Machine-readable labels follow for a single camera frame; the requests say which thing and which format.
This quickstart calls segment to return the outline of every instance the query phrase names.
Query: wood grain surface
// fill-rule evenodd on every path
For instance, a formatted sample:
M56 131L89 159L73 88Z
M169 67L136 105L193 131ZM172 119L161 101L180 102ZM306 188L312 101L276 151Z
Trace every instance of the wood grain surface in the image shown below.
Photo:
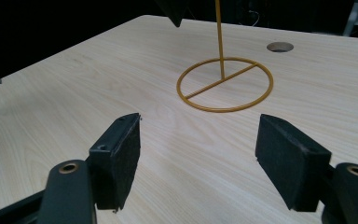
M118 117L139 112L142 149L124 210L99 223L320 223L289 211L255 159L260 114L297 128L358 163L358 39L223 24L225 56L264 64L275 80L261 104L199 111L176 93L192 64L218 57L214 23L143 16L31 65L0 85L0 208L38 192L56 164L85 160ZM295 46L275 53L276 41ZM228 74L243 68L227 63ZM185 78L192 92L220 78L219 64ZM265 91L252 70L200 96L211 106L247 103Z

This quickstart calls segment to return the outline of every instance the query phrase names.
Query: yellow circular base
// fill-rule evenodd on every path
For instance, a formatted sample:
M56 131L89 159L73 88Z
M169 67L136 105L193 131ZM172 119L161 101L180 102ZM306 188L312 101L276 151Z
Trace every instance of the yellow circular base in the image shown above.
M239 111L239 110L243 110L243 109L246 109L246 108L249 108L251 106L254 106L254 105L257 105L258 103L262 102L264 99L266 99L269 94L271 93L272 91L272 87L274 85L274 79L272 77L272 74L270 73L270 71L267 69L267 67L265 67L264 65L262 65L261 63L257 63L255 61L252 61L252 60L249 60L249 59L243 59L243 58L235 58L235 57L226 57L224 58L224 61L238 61L238 62L243 62L243 63L249 63L251 66L249 69L253 68L253 67L259 67L261 70L263 70L267 76L268 76L268 81L269 81L269 85L268 85L268 88L266 90L266 92L264 92L264 94L262 94L259 98L257 98L256 100L252 101L251 103L248 103L246 105L239 105L239 106L234 106L234 107L230 107L230 108L211 108L211 107L207 107L207 106L203 106L203 105L197 105L197 104L194 104L193 102L189 101L188 98L194 96L190 96L190 97L185 97L183 94L182 94L182 90L181 90L181 85L182 85L182 80L185 78L185 76L190 73L192 70L194 70L195 68L197 67L200 67L206 63L214 63L214 62L220 62L220 58L214 58L214 59L210 59L210 60L206 60L204 62L200 62L200 63L196 63L194 65L192 65L191 67L187 68L185 70L185 72L179 77L177 83L176 83L176 90L180 96L180 98L182 98L182 100L188 104L188 105L191 105L197 109L200 109L200 110L204 110L204 111L209 111L209 112L214 112L214 113L227 113L227 112L234 112L234 111ZM219 83L217 83L216 85L224 82L224 81L227 81L233 77L235 77L234 75L231 75L229 77L225 77L225 79L219 81Z

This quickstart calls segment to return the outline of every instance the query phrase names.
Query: yellow rod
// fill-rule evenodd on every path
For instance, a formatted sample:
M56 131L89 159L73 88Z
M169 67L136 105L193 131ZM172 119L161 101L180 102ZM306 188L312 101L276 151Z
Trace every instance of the yellow rod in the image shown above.
M257 66L257 63L254 63L254 64L252 64L252 65L250 65L250 66L248 66L248 67L246 67L246 68L244 68L244 69L242 69L242 70L240 70L240 71L238 71L238 72L236 72L236 73L234 73L234 74L232 74L232 75L230 75L228 77L224 77L224 78L212 83L209 86L206 86L206 87L204 87L204 88L202 88L202 89L200 89L198 91L194 91L193 93L190 93L189 95L187 95L186 99L190 99L193 96L196 96L196 95L198 95L200 93L203 93L203 92L205 92L205 91L207 91L207 90L209 90L209 89L211 89L211 88L213 88L213 87L215 87L215 86L217 86L217 85L219 85L219 84L221 84L221 83L223 83L223 82L225 82L225 81L227 81L229 79L232 79L232 78L234 78L234 77L236 77L236 76L238 76L238 75L240 75L240 74L242 74L242 73L244 73L246 71L251 70L252 68L254 68L256 66Z
M220 74L221 74L222 79L224 79L225 78L225 59L223 56L222 17L220 15L220 0L215 0L215 4L216 4L217 36L219 38Z

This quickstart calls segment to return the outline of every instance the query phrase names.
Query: light wood tabletop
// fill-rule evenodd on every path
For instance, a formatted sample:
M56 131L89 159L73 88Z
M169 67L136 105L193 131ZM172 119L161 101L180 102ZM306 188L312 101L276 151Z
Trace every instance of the light wood tabletop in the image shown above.
M358 39L223 24L225 56L264 64L271 95L249 109L216 114L177 95L192 64L218 57L216 25L143 16L66 49L0 85L0 208L43 189L62 161L88 149L117 118L139 112L141 158L124 209L99 223L320 223L289 211L256 161L261 114L286 119L332 151L331 164L358 163ZM283 41L294 49L267 50ZM242 63L226 63L232 74ZM220 78L218 63L183 82L192 92ZM268 78L257 69L194 98L230 107L254 100Z

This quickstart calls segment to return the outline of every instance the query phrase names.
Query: dark background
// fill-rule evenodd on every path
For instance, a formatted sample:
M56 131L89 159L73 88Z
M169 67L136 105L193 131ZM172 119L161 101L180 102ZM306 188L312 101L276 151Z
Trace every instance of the dark background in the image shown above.
M222 22L342 34L352 4L353 0L221 0ZM163 15L153 0L0 0L0 77L146 14ZM192 0L185 18L215 21L214 0Z

